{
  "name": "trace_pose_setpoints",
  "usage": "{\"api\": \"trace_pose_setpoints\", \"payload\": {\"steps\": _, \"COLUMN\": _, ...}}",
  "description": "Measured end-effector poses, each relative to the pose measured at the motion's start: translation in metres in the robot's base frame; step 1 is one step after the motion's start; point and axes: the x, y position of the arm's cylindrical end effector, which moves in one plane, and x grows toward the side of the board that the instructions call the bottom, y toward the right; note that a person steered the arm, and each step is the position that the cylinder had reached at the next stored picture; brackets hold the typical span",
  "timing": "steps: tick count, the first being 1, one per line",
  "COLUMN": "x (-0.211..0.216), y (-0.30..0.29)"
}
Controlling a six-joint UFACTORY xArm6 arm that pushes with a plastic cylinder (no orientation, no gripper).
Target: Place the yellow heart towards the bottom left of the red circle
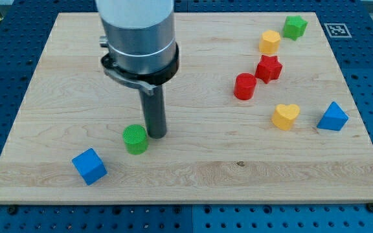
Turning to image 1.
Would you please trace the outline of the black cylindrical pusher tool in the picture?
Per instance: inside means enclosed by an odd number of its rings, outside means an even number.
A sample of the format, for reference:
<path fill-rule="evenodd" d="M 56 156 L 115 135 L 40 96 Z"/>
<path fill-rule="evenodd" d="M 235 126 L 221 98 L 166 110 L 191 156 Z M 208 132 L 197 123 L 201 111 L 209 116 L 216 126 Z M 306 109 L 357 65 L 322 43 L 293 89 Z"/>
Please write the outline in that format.
<path fill-rule="evenodd" d="M 139 91 L 139 95 L 148 135 L 153 139 L 163 138 L 167 132 L 163 88 L 154 88 L 153 94 Z"/>

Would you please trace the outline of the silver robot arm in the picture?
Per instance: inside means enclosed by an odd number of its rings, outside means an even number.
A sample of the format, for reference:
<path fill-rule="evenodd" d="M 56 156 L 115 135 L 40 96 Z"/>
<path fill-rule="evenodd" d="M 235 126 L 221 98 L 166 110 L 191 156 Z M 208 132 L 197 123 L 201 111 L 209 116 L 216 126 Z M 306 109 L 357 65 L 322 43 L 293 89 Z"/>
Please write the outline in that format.
<path fill-rule="evenodd" d="M 96 0 L 104 36 L 104 72 L 139 91 L 148 135 L 166 135 L 163 85 L 179 68 L 173 0 Z"/>

